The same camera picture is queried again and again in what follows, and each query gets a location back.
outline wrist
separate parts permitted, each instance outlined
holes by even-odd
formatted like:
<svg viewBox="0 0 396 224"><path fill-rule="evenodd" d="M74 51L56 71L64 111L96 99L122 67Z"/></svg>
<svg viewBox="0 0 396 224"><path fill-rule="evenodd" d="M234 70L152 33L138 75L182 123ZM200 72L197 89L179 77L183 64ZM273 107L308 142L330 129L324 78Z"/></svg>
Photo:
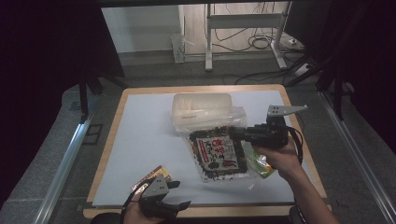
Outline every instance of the wrist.
<svg viewBox="0 0 396 224"><path fill-rule="evenodd" d="M308 176L305 173L305 170L301 165L294 166L293 168L289 169L288 171L282 172L281 175L290 185L292 185L296 181L301 181Z"/></svg>

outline white surface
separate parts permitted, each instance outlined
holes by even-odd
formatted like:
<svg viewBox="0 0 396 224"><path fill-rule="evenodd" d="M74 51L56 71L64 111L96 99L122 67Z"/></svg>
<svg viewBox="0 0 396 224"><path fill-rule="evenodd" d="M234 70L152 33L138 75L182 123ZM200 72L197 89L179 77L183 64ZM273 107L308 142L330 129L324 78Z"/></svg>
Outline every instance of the white surface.
<svg viewBox="0 0 396 224"><path fill-rule="evenodd" d="M229 92L233 105L243 106L247 125L264 123L269 105L283 105L278 91ZM129 95L114 146L93 206L122 205L131 186L162 165L172 179L167 203L191 204L290 203L290 187L277 172L266 179L202 182L189 148L177 135L171 120L174 93ZM290 126L289 117L285 117Z"/></svg>
<svg viewBox="0 0 396 224"><path fill-rule="evenodd" d="M181 34L179 6L102 8L117 53L172 49Z"/></svg>

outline white board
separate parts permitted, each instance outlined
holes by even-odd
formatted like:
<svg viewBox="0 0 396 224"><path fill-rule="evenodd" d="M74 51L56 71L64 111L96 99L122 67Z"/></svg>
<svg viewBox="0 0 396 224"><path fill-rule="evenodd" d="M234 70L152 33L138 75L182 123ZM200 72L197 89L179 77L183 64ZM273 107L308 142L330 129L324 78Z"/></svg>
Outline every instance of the white board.
<svg viewBox="0 0 396 224"><path fill-rule="evenodd" d="M264 123L269 105L283 105L279 91L233 91L233 105L242 106L247 125ZM189 148L177 135L171 120L174 93L129 95L115 142L93 206L122 205L131 186L158 165L181 182L163 200L191 204L292 203L288 183L277 172L266 179L204 183ZM289 117L286 124L291 126ZM304 169L310 172L305 163Z"/></svg>

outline hand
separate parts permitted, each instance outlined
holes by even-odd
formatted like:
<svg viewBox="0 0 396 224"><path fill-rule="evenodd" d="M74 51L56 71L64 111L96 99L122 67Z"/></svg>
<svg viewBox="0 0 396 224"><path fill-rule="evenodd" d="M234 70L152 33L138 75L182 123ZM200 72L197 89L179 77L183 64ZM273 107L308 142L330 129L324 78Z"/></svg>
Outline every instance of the hand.
<svg viewBox="0 0 396 224"><path fill-rule="evenodd" d="M136 194L125 211L123 224L157 224L163 221L158 217L145 217L140 210L139 199L142 193Z"/></svg>
<svg viewBox="0 0 396 224"><path fill-rule="evenodd" d="M279 171L279 175L288 180L295 172L303 168L298 161L294 141L289 137L288 144L279 149L253 146L259 154L266 156L270 165Z"/></svg>

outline white wall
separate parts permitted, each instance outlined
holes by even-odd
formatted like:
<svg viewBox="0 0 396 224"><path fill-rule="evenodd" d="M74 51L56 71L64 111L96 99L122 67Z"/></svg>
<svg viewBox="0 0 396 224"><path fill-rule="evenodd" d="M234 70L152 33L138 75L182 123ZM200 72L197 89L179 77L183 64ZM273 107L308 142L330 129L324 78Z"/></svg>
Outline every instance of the white wall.
<svg viewBox="0 0 396 224"><path fill-rule="evenodd" d="M179 6L102 8L118 53L172 49L181 33Z"/></svg>

